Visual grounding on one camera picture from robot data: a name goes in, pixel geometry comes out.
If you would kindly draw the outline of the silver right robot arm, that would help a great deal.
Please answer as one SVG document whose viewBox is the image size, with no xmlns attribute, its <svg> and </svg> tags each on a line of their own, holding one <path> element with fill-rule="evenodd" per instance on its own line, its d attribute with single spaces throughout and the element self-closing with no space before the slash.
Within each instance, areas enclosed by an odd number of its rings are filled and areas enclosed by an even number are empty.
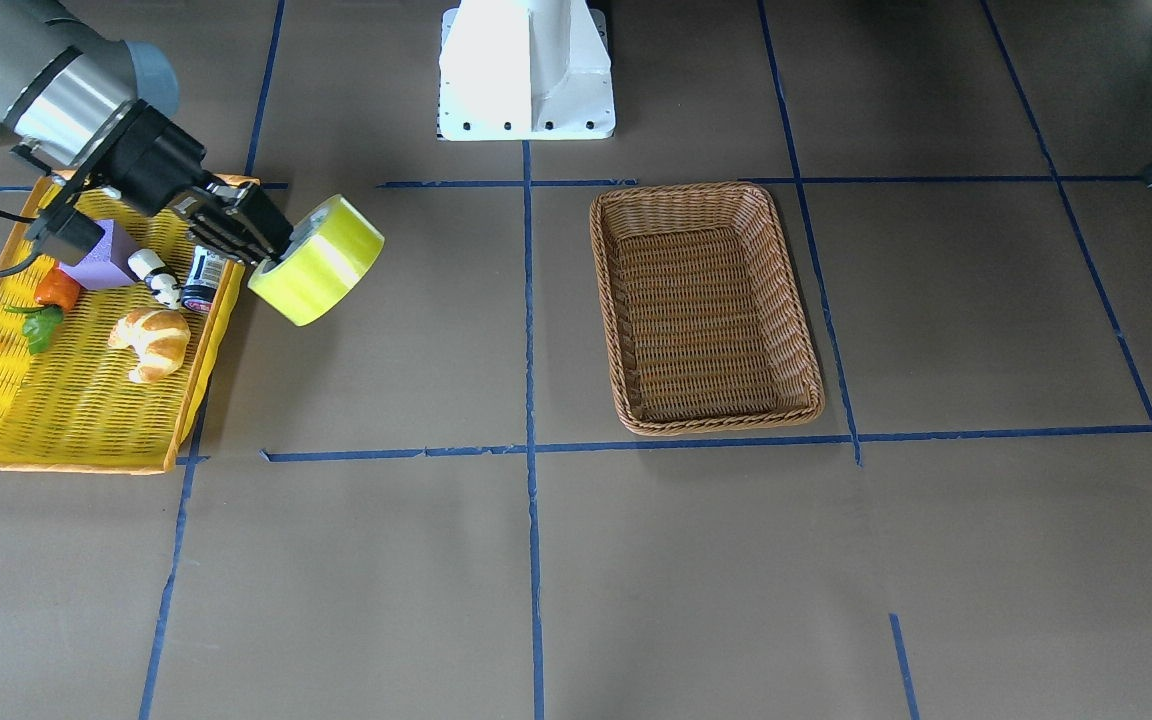
<svg viewBox="0 0 1152 720">
<path fill-rule="evenodd" d="M 282 259 L 291 223 L 256 183 L 204 168 L 204 145 L 159 109 L 177 97 L 156 47 L 106 40 L 56 1 L 0 1 L 0 146 L 41 176 L 70 169 L 55 199 L 24 220 L 36 251 L 86 258 L 101 232 L 77 200 L 109 190 L 143 217 L 172 211 L 223 258 Z"/>
</svg>

